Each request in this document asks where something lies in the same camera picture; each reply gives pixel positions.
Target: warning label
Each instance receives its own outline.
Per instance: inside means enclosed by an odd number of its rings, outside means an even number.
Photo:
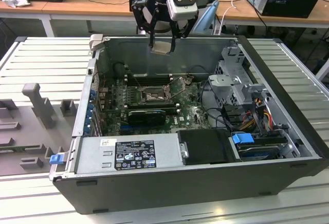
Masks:
[[[156,167],[153,140],[117,142],[115,144],[116,170],[149,169]]]

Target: table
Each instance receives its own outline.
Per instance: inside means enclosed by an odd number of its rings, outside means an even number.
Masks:
[[[92,0],[103,3],[124,3],[106,5],[88,0],[64,0],[62,3],[34,2],[32,6],[10,8],[0,3],[0,17],[36,18],[43,23],[47,36],[55,36],[51,20],[86,20],[86,21],[134,21],[129,11],[128,0]],[[247,1],[236,2],[237,9],[230,9],[225,16],[225,24],[258,25],[263,23]],[[230,3],[220,3],[217,15],[221,18]],[[262,17],[268,26],[327,28],[329,26],[329,3],[319,0],[309,18]]]
[[[91,30],[90,21],[135,21],[129,11],[129,0],[92,0],[103,3],[124,3],[123,5],[105,5],[88,0],[64,0],[61,3],[32,1],[31,6],[11,8],[0,3],[0,17],[34,18],[41,20],[46,35],[53,37],[56,32],[51,20],[85,20]]]

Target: slotted aluminum plate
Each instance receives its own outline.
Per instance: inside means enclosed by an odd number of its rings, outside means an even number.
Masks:
[[[304,113],[323,141],[329,145],[329,92],[282,43],[249,39],[257,53]],[[259,75],[250,68],[256,80]]]
[[[27,38],[15,43],[0,63],[0,100],[31,105],[22,94],[26,83],[39,83],[40,94],[52,104],[73,99],[79,104],[88,61],[89,38]]]

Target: paper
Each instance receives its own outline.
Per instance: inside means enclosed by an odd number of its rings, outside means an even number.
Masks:
[[[6,3],[7,6],[13,8],[31,5],[31,3],[28,0],[2,0],[2,1]]]

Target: robotic arm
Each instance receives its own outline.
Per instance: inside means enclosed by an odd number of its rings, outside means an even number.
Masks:
[[[150,48],[154,53],[170,54],[175,50],[175,40],[186,38],[198,19],[198,9],[215,0],[135,0],[132,11],[138,28],[150,35]],[[178,22],[187,21],[180,28]],[[156,42],[155,33],[172,31],[171,43]]]

